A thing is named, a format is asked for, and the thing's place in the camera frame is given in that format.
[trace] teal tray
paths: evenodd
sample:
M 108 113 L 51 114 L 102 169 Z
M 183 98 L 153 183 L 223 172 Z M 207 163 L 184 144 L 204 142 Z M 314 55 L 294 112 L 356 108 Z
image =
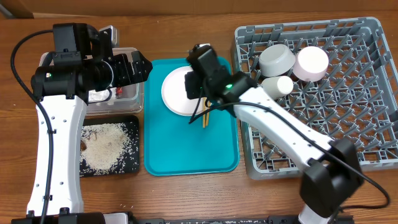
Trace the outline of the teal tray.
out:
M 229 70 L 227 60 L 220 64 Z M 229 172 L 239 163 L 236 119 L 227 111 L 212 111 L 209 125 L 202 119 L 188 124 L 189 116 L 171 112 L 164 104 L 163 80 L 176 68 L 189 65 L 184 58 L 155 60 L 145 82 L 144 165 L 155 176 Z

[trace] wooden table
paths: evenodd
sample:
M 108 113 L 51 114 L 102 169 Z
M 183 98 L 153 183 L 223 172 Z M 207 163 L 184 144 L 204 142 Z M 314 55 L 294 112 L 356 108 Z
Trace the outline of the wooden table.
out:
M 196 43 L 211 43 L 230 60 L 234 30 L 251 24 L 314 21 L 374 16 L 384 28 L 393 57 L 398 58 L 398 12 L 305 12 L 223 16 L 90 17 L 0 21 L 0 223 L 25 215 L 32 193 L 37 155 L 37 117 L 34 103 L 12 76 L 9 57 L 19 40 L 54 23 L 85 22 L 97 29 L 116 26 L 121 47 L 136 47 L 149 59 L 186 57 Z M 35 37 L 17 54 L 16 65 L 29 83 L 44 52 L 53 50 L 50 34 Z M 141 137 L 143 134 L 143 115 Z M 141 155 L 143 155 L 141 138 Z M 138 174 L 81 179 L 86 212 L 132 210 L 137 218 L 243 218 L 298 214 L 303 202 L 300 179 L 251 180 L 245 172 L 241 149 L 238 167 L 226 174 L 154 177 L 145 170 L 141 157 Z M 383 210 L 352 210 L 356 223 L 397 223 L 398 170 L 368 173 L 392 197 Z M 346 204 L 383 203 L 384 198 L 370 184 L 364 184 Z

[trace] gray dish rack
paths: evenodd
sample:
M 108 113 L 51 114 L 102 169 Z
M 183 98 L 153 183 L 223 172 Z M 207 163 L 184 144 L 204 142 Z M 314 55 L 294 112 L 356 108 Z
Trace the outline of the gray dish rack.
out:
M 307 46 L 329 57 L 318 82 L 294 81 L 278 104 L 309 127 L 332 138 L 350 138 L 364 171 L 398 167 L 397 70 L 380 22 L 373 17 L 242 26 L 235 30 L 234 71 L 264 77 L 258 57 L 285 44 L 293 53 Z M 258 130 L 241 124 L 246 172 L 252 179 L 297 177 L 286 154 Z

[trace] clear plastic container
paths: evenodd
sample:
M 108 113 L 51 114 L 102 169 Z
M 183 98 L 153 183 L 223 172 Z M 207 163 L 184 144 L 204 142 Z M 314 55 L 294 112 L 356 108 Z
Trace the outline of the clear plastic container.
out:
M 126 54 L 129 62 L 132 62 L 131 52 L 136 50 L 134 47 L 116 48 L 113 49 L 113 54 Z M 47 54 L 42 55 L 39 66 L 41 66 Z M 122 87 L 121 94 L 117 98 L 112 97 L 109 101 L 101 103 L 90 103 L 87 107 L 87 115 L 138 113 L 143 108 L 144 83 L 137 83 Z

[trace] teal cutting board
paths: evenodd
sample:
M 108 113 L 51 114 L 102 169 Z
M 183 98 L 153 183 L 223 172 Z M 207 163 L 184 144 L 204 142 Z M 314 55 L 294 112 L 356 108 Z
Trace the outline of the teal cutting board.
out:
M 229 63 L 219 57 L 220 64 Z M 144 164 L 156 176 L 229 172 L 239 163 L 236 119 L 227 111 L 212 111 L 209 125 L 202 119 L 170 111 L 161 94 L 166 76 L 189 65 L 184 58 L 155 60 L 144 88 Z

